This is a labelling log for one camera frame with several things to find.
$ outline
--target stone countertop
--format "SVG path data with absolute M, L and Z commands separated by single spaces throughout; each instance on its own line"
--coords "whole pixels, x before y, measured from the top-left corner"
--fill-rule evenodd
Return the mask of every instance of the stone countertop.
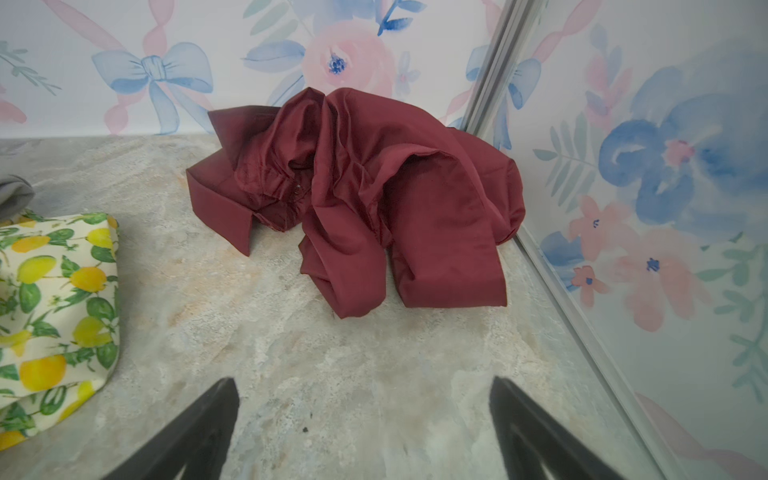
M 300 227 L 260 227 L 250 257 L 192 213 L 184 169 L 215 137 L 0 141 L 46 216 L 120 222 L 121 358 L 60 425 L 0 452 L 0 478 L 100 478 L 216 380 L 240 412 L 222 478 L 506 478 L 488 411 L 513 379 L 632 480 L 659 478 L 514 242 L 509 306 L 341 320 L 299 274 Z

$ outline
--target gray fabric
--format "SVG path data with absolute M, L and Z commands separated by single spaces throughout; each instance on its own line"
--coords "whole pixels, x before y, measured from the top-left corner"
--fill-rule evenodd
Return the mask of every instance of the gray fabric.
M 0 220 L 7 220 L 24 210 L 35 191 L 21 177 L 0 175 Z

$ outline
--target crumpled cloth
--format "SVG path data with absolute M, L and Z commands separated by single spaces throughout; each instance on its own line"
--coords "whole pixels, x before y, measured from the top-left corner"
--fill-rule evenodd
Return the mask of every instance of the crumpled cloth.
M 214 181 L 206 161 L 190 178 L 274 230 L 302 222 L 301 273 L 340 317 L 384 300 L 386 249 L 406 306 L 507 304 L 496 245 L 515 235 L 525 207 L 515 162 L 491 145 L 349 88 L 307 88 L 278 111 L 231 108 L 210 119 L 234 181 L 221 172 Z M 206 223 L 227 230 L 221 217 Z
M 7 220 L 25 209 L 35 191 L 16 175 L 0 175 L 0 221 Z

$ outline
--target yellow lemon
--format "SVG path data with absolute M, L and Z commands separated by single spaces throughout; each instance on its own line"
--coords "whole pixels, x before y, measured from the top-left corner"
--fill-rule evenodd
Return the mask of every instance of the yellow lemon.
M 37 222 L 35 222 L 33 219 L 29 217 L 19 217 L 16 223 L 22 227 L 32 228 L 35 226 L 35 223 Z
M 99 333 L 104 329 L 104 324 L 95 316 L 86 316 L 80 320 L 72 332 L 75 342 L 80 347 L 91 348 L 102 346 L 112 341 L 109 332 Z
M 13 445 L 25 441 L 27 437 L 21 432 L 3 432 L 0 433 L 0 451 L 10 449 Z
M 0 346 L 9 346 L 13 350 L 16 356 L 24 355 L 24 348 L 27 346 L 27 340 L 32 334 L 27 330 L 22 330 L 19 333 L 13 335 L 0 336 Z
M 29 360 L 18 367 L 18 377 L 30 392 L 52 389 L 64 378 L 67 361 L 63 355 Z
M 40 280 L 46 273 L 56 266 L 56 259 L 50 255 L 38 255 L 28 258 L 18 266 L 18 281 L 21 283 L 34 283 Z
M 101 292 L 106 286 L 107 274 L 96 266 L 84 266 L 69 277 L 72 285 L 86 292 Z
M 66 419 L 72 413 L 79 409 L 82 404 L 85 403 L 86 400 L 90 399 L 95 393 L 94 386 L 91 384 L 91 381 L 88 380 L 87 382 L 83 382 L 78 387 L 78 399 L 75 400 L 70 406 L 68 406 L 64 411 L 61 413 L 61 416 L 58 418 L 58 421 Z
M 86 240 L 94 244 L 96 247 L 112 248 L 112 235 L 109 234 L 108 228 L 97 228 L 91 230 L 85 237 Z
M 11 245 L 11 250 L 15 251 L 16 253 L 27 253 L 30 250 L 34 250 L 35 248 L 40 248 L 43 245 L 48 245 L 48 242 L 51 241 L 50 237 L 29 237 L 29 238 L 22 238 L 21 240 L 16 240 L 16 243 Z

